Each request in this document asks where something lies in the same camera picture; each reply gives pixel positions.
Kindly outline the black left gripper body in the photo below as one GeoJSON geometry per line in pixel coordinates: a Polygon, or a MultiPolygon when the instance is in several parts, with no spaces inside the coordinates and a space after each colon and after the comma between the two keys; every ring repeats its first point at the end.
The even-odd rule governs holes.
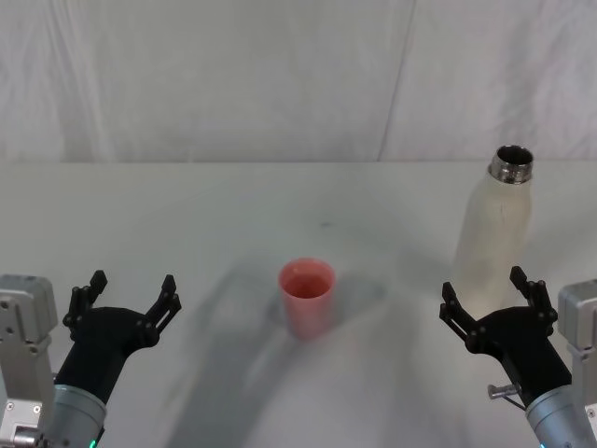
{"type": "Polygon", "coordinates": [[[63,323],[73,345],[55,384],[81,389],[101,401],[110,399],[128,357],[159,341],[159,330],[146,315],[125,308],[69,313],[63,323]]]}

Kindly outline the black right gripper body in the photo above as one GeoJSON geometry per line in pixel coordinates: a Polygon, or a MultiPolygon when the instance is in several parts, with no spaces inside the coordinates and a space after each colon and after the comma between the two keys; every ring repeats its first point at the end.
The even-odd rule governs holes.
{"type": "Polygon", "coordinates": [[[572,382],[571,373],[549,341],[557,312],[530,306],[498,310],[465,321],[465,346],[473,354],[495,358],[524,406],[572,382]]]}

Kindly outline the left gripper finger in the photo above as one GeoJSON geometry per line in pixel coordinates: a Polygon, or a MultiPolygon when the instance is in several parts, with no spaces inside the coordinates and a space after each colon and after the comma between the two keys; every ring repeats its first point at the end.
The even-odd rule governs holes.
{"type": "Polygon", "coordinates": [[[69,309],[62,323],[69,329],[74,329],[103,293],[107,285],[107,277],[103,270],[97,270],[90,282],[84,287],[73,287],[69,309]]]}
{"type": "Polygon", "coordinates": [[[157,300],[137,322],[140,346],[142,348],[155,346],[160,340],[161,333],[181,309],[174,277],[167,274],[157,300]]]}

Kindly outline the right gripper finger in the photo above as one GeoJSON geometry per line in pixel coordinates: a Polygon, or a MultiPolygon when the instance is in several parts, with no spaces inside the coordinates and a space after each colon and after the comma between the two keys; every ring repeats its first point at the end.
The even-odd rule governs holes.
{"type": "Polygon", "coordinates": [[[439,318],[464,342],[468,351],[479,349],[479,324],[461,305],[450,282],[442,285],[444,302],[439,318]]]}
{"type": "Polygon", "coordinates": [[[520,266],[512,267],[509,280],[526,299],[528,305],[535,310],[537,319],[547,325],[546,333],[552,333],[558,314],[551,304],[545,281],[530,281],[520,266]]]}

